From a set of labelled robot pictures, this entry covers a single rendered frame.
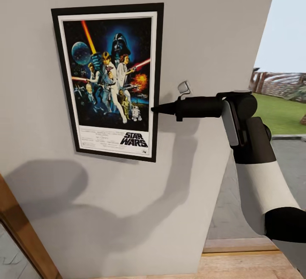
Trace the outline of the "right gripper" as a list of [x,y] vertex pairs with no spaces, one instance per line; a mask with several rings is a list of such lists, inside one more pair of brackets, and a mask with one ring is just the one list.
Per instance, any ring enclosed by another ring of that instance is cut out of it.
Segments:
[[152,107],[152,112],[175,115],[176,121],[182,121],[183,118],[204,118],[207,114],[207,103],[205,96],[181,99],[172,103],[161,104],[159,107]]

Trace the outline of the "poster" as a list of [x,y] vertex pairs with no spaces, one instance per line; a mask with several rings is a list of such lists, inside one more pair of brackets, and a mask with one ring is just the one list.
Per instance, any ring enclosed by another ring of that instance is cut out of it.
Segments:
[[51,12],[76,151],[156,162],[164,3]]

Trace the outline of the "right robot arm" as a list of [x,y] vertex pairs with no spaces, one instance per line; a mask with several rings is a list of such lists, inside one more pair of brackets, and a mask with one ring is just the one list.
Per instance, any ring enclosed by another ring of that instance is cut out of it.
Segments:
[[292,196],[271,146],[271,130],[252,117],[257,100],[248,90],[193,97],[188,80],[172,103],[152,112],[183,118],[222,117],[238,175],[241,210],[249,226],[267,236],[306,277],[306,212]]

